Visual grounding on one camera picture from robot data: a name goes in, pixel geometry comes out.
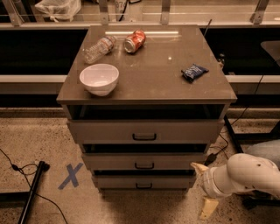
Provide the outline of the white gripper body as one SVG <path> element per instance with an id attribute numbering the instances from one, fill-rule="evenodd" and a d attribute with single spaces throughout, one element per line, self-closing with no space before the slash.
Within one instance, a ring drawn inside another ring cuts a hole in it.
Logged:
<path id="1" fill-rule="evenodd" d="M 216 168 L 207 169 L 203 173 L 203 185 L 202 188 L 206 194 L 213 199 L 221 199 L 223 197 L 222 192 L 218 189 L 214 183 L 214 171 Z"/>

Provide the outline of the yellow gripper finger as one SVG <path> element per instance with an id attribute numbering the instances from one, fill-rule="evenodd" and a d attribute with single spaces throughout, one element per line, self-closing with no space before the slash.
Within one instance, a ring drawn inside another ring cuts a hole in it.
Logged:
<path id="1" fill-rule="evenodd" d="M 202 175 L 208 170 L 208 167 L 203 164 L 191 162 L 191 167 L 196 171 L 197 175 Z"/>
<path id="2" fill-rule="evenodd" d="M 214 213 L 218 205 L 219 205 L 219 201 L 217 199 L 212 199 L 204 196 L 199 218 L 202 221 L 207 220 Z"/>

